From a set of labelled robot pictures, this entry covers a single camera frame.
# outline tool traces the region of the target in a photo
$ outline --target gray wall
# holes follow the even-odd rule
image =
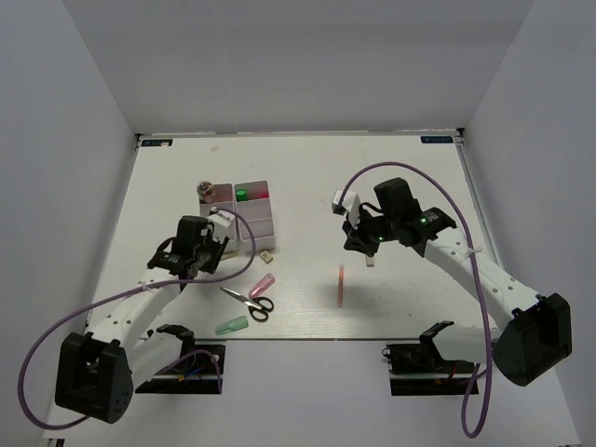
[[[582,445],[596,445],[596,4],[536,2],[467,130],[501,256],[572,306],[557,368]]]
[[[134,136],[59,0],[0,13],[0,445],[36,446],[17,402],[20,363],[51,323],[90,300],[134,160]],[[58,336],[26,382],[42,419]]]
[[[532,0],[64,0],[139,133],[463,127]]]

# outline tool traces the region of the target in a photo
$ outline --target pink eraser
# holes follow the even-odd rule
[[[257,296],[260,296],[261,293],[266,291],[274,282],[276,282],[275,277],[270,273],[267,273],[263,279],[257,282],[251,291],[249,291],[249,298],[256,298]]]

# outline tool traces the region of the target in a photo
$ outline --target tabletop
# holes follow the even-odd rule
[[[401,161],[425,171],[454,197],[477,247],[481,226],[453,143],[423,144],[419,136],[279,135],[175,138],[171,146],[139,147],[115,235],[94,301],[134,287],[157,245],[173,236],[185,214],[198,215],[196,185],[267,180],[276,232],[274,261],[256,258],[225,287],[248,293],[265,275],[275,284],[266,296],[275,311],[266,323],[223,337],[215,327],[248,316],[245,305],[219,290],[222,284],[191,285],[153,322],[182,324],[201,339],[395,339],[414,338],[435,322],[450,319],[481,325],[476,301],[438,267],[398,242],[382,244],[375,267],[364,256],[344,251],[343,218],[332,214],[337,189],[359,169],[379,161]],[[352,186],[362,200],[376,203],[373,187],[402,177],[426,210],[454,216],[440,193],[406,169],[374,169]],[[222,261],[214,277],[248,261],[241,252]],[[339,265],[345,265],[343,306],[337,305]],[[97,308],[92,326],[112,308]]]

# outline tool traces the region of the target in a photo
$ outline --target black scissors handle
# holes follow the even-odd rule
[[[249,307],[249,313],[251,314],[252,319],[260,323],[265,323],[269,319],[269,312],[273,312],[273,309],[276,308],[273,305],[273,301],[266,296],[252,298],[252,301],[261,307],[260,309],[257,309],[256,307]]]

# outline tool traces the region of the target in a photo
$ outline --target green marker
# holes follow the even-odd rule
[[[236,202],[246,202],[249,199],[249,195],[243,189],[236,191]]]
[[[230,332],[240,331],[249,327],[249,319],[246,316],[230,319],[215,328],[216,335],[225,335]]]

